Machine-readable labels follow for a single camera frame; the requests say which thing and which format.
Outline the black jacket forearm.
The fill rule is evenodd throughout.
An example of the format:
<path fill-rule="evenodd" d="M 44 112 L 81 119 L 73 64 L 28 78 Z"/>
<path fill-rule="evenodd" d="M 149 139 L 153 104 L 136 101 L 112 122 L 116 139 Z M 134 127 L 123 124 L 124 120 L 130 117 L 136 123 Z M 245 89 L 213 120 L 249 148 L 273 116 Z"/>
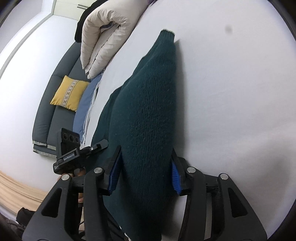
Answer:
<path fill-rule="evenodd" d="M 34 211 L 22 207 L 16 215 L 16 220 L 9 219 L 1 213 L 1 240 L 22 240 L 29 221 Z"/>

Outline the person's left hand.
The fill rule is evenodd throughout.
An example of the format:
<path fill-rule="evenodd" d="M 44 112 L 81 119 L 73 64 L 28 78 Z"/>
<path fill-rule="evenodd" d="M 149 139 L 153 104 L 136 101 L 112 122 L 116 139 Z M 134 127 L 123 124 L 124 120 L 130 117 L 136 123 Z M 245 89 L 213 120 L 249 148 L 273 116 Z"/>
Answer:
<path fill-rule="evenodd" d="M 84 202 L 84 194 L 83 194 L 83 184 L 84 184 L 84 175 L 86 174 L 86 171 L 84 168 L 80 168 L 75 170 L 73 173 L 64 173 L 58 177 L 57 180 L 65 179 L 66 176 L 69 176 L 70 178 L 74 179 L 74 185 L 75 188 L 78 191 L 78 203 Z"/>

